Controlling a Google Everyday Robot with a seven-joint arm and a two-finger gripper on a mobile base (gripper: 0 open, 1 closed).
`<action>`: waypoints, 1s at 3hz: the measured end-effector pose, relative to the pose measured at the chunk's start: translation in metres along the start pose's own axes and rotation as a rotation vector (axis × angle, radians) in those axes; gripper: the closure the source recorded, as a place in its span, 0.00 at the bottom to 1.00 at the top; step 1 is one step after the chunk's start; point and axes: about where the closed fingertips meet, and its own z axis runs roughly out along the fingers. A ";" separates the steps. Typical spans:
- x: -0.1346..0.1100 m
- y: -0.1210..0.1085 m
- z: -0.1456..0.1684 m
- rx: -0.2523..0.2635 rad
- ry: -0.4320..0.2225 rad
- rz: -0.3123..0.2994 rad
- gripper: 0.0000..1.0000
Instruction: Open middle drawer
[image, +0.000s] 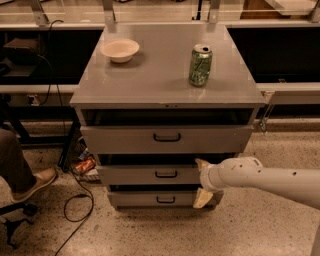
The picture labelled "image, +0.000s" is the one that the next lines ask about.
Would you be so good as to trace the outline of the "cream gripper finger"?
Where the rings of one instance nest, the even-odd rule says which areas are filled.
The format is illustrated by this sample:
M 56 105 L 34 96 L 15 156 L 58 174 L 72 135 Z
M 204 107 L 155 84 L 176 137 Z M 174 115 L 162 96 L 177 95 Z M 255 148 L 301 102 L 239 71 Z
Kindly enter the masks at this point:
M 213 198 L 213 193 L 206 191 L 203 188 L 197 190 L 196 198 L 193 203 L 195 209 L 203 208 L 211 199 Z
M 200 159 L 200 158 L 196 158 L 195 162 L 197 164 L 199 171 L 202 171 L 204 168 L 206 168 L 209 165 L 209 162 L 207 162 L 206 160 Z

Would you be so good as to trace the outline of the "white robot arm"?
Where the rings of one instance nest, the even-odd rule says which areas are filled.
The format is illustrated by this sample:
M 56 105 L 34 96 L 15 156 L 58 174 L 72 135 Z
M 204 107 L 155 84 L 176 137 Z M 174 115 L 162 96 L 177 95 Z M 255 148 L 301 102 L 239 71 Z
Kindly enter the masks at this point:
M 228 158 L 211 164 L 196 158 L 201 188 L 193 207 L 203 208 L 228 187 L 256 188 L 320 210 L 320 170 L 266 168 L 255 157 Z

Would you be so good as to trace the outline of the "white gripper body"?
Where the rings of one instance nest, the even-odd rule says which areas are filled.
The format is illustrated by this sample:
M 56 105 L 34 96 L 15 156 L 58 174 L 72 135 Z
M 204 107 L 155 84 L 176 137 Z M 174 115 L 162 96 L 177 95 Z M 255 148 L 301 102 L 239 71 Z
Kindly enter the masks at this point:
M 208 192 L 218 192 L 223 190 L 223 183 L 219 176 L 219 168 L 216 164 L 203 165 L 199 168 L 200 183 Z

